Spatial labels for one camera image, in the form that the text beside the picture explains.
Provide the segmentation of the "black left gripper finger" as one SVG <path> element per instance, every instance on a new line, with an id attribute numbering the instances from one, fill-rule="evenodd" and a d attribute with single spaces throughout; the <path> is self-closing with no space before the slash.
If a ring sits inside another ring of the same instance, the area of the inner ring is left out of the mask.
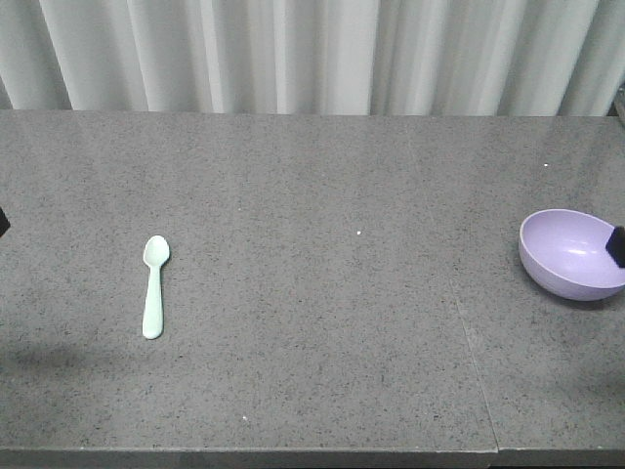
<path id="1" fill-rule="evenodd" d="M 0 236 L 3 236 L 10 227 L 11 223 L 9 222 L 6 214 L 3 209 L 0 209 Z"/>

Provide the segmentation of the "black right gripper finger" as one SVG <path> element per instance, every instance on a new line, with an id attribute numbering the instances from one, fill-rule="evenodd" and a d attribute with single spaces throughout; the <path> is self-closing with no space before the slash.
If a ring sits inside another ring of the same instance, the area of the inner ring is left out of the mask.
<path id="1" fill-rule="evenodd" d="M 613 228 L 604 248 L 619 268 L 625 268 L 625 228 L 623 226 Z"/>

